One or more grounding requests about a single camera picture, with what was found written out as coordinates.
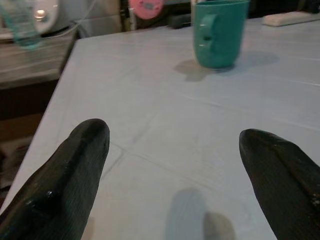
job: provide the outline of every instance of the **clear plastic bottle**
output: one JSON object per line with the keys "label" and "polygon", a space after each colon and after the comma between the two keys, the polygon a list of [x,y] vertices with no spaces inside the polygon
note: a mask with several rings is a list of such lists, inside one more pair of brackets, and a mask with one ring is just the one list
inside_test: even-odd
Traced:
{"label": "clear plastic bottle", "polygon": [[40,34],[25,0],[0,0],[0,14],[20,47],[31,50],[40,44]]}

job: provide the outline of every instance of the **mug handle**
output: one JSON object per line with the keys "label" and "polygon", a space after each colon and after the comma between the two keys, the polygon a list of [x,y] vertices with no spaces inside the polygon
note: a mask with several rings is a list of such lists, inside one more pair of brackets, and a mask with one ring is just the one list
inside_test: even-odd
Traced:
{"label": "mug handle", "polygon": [[207,42],[206,47],[209,48],[211,52],[213,51],[214,45],[214,28],[216,20],[217,14],[207,14],[203,17],[200,23],[200,33],[202,35],[202,40],[204,40],[204,42]]}

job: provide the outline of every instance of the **pink object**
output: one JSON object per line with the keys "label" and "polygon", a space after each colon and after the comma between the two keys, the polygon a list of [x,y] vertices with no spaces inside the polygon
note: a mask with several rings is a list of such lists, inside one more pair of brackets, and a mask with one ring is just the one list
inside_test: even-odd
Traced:
{"label": "pink object", "polygon": [[164,0],[129,0],[130,7],[141,19],[153,19],[161,13]]}

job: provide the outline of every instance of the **white table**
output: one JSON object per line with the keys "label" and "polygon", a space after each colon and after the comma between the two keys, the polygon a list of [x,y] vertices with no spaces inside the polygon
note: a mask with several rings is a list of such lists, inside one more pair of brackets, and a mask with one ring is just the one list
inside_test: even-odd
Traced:
{"label": "white table", "polygon": [[239,133],[276,133],[320,164],[320,21],[247,21],[226,72],[197,65],[191,27],[79,40],[4,206],[90,118],[108,123],[111,145],[83,240],[203,240],[207,213],[230,232],[219,240],[275,240]]}

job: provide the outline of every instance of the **teal mug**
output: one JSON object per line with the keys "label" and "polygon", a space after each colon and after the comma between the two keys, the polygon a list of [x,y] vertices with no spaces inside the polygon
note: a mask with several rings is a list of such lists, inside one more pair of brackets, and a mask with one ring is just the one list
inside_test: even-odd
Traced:
{"label": "teal mug", "polygon": [[193,47],[198,63],[222,69],[236,61],[249,0],[211,0],[195,5]]}

